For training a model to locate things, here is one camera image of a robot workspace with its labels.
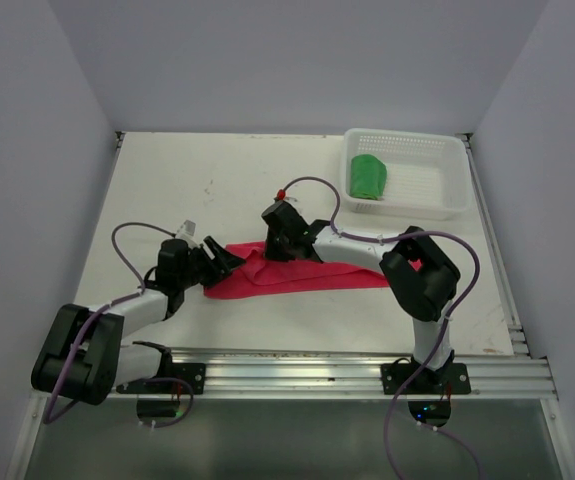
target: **gray partition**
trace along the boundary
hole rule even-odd
[[[41,427],[27,479],[392,478],[383,401],[206,400],[176,426],[137,425],[135,401],[79,406]],[[402,404],[392,446],[414,479],[476,478],[453,441],[418,428]],[[477,452],[490,479],[562,478],[538,400],[455,403],[449,430]]]

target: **black mounting plate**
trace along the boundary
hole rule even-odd
[[[165,376],[186,381],[194,390],[194,395],[202,395],[206,371],[207,367],[204,363],[174,363]],[[127,385],[119,385],[116,387],[116,392],[131,395],[160,395],[170,393],[172,388],[175,391],[175,386],[172,387],[168,383],[145,383],[143,380],[136,380]]]
[[[407,380],[418,365],[410,363],[386,363],[380,366],[381,381],[385,395],[394,395],[398,387]],[[423,373],[405,388],[402,395],[443,395],[447,384],[451,385],[452,395],[468,395],[471,393],[467,365],[452,363],[445,367],[439,383],[426,381]]]

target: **gray wall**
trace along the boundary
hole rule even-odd
[[[0,478],[53,315],[71,301],[113,133],[42,0],[0,0]]]
[[[551,0],[474,135],[519,313],[575,447],[575,0]]]
[[[546,0],[50,0],[117,128],[473,131]]]

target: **metal frame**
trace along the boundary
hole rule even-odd
[[[530,357],[527,341],[516,311],[507,273],[489,211],[480,187],[468,136],[458,136],[465,144],[472,173],[474,193],[480,208],[487,241],[492,253],[496,280],[512,340],[514,355],[463,356],[457,362],[467,365],[471,395],[454,396],[458,401],[486,399],[540,399],[552,445],[563,478],[575,480],[575,460],[560,421],[556,388],[546,359]],[[118,135],[116,158],[124,134]],[[275,352],[250,350],[174,349],[176,363],[205,363],[204,393],[213,399],[310,399],[383,400],[380,365],[409,354]],[[112,393],[110,398],[133,399],[135,395]],[[7,480],[24,478],[34,448],[47,395],[33,392],[12,457]],[[168,395],[141,395],[140,398],[168,398]],[[414,396],[433,399],[434,396]]]

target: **pink fabric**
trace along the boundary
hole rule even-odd
[[[264,242],[227,245],[226,248],[247,263],[231,277],[205,289],[205,296],[209,298],[225,300],[277,293],[389,286],[384,276],[344,263],[266,260],[263,257]]]

